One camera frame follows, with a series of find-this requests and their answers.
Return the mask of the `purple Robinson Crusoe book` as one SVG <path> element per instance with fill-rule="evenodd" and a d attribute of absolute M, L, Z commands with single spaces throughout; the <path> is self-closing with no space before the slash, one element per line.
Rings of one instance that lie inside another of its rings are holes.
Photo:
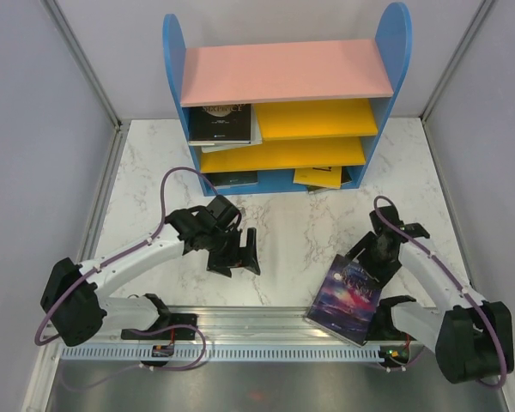
<path fill-rule="evenodd" d="M 304 320 L 361 347 L 377 310 L 381 288 L 356 262 L 337 254 Z"/>

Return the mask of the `teal ocean cover book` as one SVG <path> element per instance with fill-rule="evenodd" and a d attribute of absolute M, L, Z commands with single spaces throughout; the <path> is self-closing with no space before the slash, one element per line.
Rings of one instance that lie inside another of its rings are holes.
<path fill-rule="evenodd" d="M 258 183 L 258 173 L 256 171 L 207 173 L 206 177 L 217 189 L 255 185 Z"/>

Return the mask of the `yellow Little Prince book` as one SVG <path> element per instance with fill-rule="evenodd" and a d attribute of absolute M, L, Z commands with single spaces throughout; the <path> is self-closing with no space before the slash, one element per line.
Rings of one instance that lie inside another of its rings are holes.
<path fill-rule="evenodd" d="M 308 167 L 294 171 L 295 184 L 339 189 L 342 184 L 341 167 Z"/>

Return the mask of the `pale grey Gatsby book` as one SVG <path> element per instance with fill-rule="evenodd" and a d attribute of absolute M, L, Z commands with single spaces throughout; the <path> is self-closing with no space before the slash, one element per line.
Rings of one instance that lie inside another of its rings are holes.
<path fill-rule="evenodd" d="M 219 152 L 223 150 L 235 149 L 235 148 L 245 148 L 250 146 L 256 146 L 263 142 L 260 126 L 258 124 L 258 118 L 254 111 L 252 105 L 249 105 L 251 112 L 251 134 L 250 139 L 248 141 L 225 141 L 225 142 L 216 142 L 214 144 L 207 144 L 201 147 L 202 153 L 213 153 Z"/>

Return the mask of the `black Moon and Sixpence book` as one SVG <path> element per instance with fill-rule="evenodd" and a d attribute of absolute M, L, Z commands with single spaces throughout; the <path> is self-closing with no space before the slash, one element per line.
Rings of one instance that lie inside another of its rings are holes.
<path fill-rule="evenodd" d="M 191 146 L 246 144 L 251 141 L 251 106 L 248 104 L 197 106 L 190 109 Z"/>

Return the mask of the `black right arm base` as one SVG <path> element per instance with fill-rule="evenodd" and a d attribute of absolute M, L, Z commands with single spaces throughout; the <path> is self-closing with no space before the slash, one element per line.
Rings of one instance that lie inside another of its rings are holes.
<path fill-rule="evenodd" d="M 369 324 L 366 340 L 374 342 L 405 341 L 407 334 L 395 328 L 391 317 L 391 309 L 406 302 L 416 302 L 416 299 L 408 295 L 381 299 Z"/>

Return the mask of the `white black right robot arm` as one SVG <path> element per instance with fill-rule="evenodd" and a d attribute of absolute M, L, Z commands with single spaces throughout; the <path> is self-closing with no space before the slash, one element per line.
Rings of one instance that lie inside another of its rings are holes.
<path fill-rule="evenodd" d="M 373 229 L 348 253 L 373 282 L 384 287 L 401 269 L 432 299 L 426 308 L 408 295 L 380 300 L 367 335 L 394 340 L 408 335 L 429 349 L 452 384 L 506 382 L 514 370 L 512 315 L 501 301 L 489 302 L 459 280 L 420 223 L 404 223 L 394 205 L 375 207 Z"/>

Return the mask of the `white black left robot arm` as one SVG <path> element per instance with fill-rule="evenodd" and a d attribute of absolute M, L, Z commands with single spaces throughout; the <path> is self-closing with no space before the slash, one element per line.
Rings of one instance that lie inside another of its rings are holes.
<path fill-rule="evenodd" d="M 240 223 L 239 209 L 216 196 L 206 206 L 164 213 L 153 233 L 122 251 L 80 264 L 68 257 L 60 260 L 40 301 L 44 323 L 68 347 L 105 331 L 119 332 L 123 339 L 168 336 L 173 315 L 156 294 L 116 298 L 114 293 L 155 266 L 192 251 L 209 254 L 208 272 L 229 277 L 241 268 L 259 275 L 257 231 L 242 231 Z"/>

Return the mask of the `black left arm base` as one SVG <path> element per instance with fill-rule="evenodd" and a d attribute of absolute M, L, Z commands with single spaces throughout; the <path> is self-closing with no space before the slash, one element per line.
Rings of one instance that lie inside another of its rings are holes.
<path fill-rule="evenodd" d="M 146 330 L 122 330 L 121 339 L 130 340 L 168 340 L 169 342 L 192 341 L 196 332 L 192 329 L 181 328 L 181 324 L 197 327 L 197 315 L 195 313 L 171 312 L 170 309 L 156 294 L 145 294 L 157 309 L 158 319 Z"/>

